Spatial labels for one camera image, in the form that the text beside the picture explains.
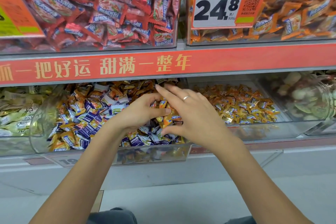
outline person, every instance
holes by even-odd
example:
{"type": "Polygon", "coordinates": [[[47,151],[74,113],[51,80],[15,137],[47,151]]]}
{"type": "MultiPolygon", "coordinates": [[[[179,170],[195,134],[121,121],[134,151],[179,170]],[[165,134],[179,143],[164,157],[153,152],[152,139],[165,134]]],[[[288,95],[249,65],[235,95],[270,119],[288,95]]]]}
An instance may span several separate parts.
{"type": "Polygon", "coordinates": [[[136,224],[135,216],[121,208],[91,214],[90,210],[125,134],[171,112],[149,107],[161,96],[183,119],[183,125],[168,126],[162,135],[181,135],[210,150],[232,178],[253,216],[230,220],[228,224],[312,224],[268,177],[202,94],[172,85],[156,85],[156,89],[158,93],[141,96],[102,126],[30,224],[136,224]]]}

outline bin of red candy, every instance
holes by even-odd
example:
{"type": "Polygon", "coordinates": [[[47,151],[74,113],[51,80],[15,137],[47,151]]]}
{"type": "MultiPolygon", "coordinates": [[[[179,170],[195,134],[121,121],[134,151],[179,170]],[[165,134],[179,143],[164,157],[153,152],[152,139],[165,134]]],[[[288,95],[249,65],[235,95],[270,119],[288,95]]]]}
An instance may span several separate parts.
{"type": "Polygon", "coordinates": [[[180,0],[24,0],[45,38],[0,40],[0,53],[171,48],[180,0]]]}

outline red banner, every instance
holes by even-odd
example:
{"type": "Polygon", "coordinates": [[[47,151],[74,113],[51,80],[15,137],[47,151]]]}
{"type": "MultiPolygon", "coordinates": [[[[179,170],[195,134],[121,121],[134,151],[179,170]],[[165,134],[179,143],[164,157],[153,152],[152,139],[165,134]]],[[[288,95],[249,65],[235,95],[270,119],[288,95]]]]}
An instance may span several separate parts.
{"type": "Polygon", "coordinates": [[[310,44],[7,60],[0,62],[0,84],[336,66],[335,50],[310,44]]]}

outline floor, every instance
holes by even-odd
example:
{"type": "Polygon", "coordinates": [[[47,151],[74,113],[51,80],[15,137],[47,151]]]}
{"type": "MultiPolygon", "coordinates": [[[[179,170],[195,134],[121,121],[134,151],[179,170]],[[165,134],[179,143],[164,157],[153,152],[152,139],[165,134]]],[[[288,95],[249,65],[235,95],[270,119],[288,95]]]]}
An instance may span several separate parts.
{"type": "MultiPolygon", "coordinates": [[[[336,220],[336,175],[274,179],[315,224],[336,220]]],[[[0,198],[1,223],[26,224],[47,196],[0,198]]],[[[231,181],[101,191],[93,211],[131,210],[139,224],[223,224],[249,215],[231,181]]]]}

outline pant leg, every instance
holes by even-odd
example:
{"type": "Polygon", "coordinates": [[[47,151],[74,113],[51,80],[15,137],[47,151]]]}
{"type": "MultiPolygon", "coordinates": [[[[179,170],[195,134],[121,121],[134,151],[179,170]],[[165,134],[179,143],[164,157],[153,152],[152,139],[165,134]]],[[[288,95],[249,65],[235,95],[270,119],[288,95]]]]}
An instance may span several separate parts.
{"type": "Polygon", "coordinates": [[[225,224],[257,224],[252,216],[247,216],[239,219],[232,219],[225,224]]]}
{"type": "Polygon", "coordinates": [[[129,210],[109,210],[91,213],[86,224],[137,224],[137,219],[129,210]]]}

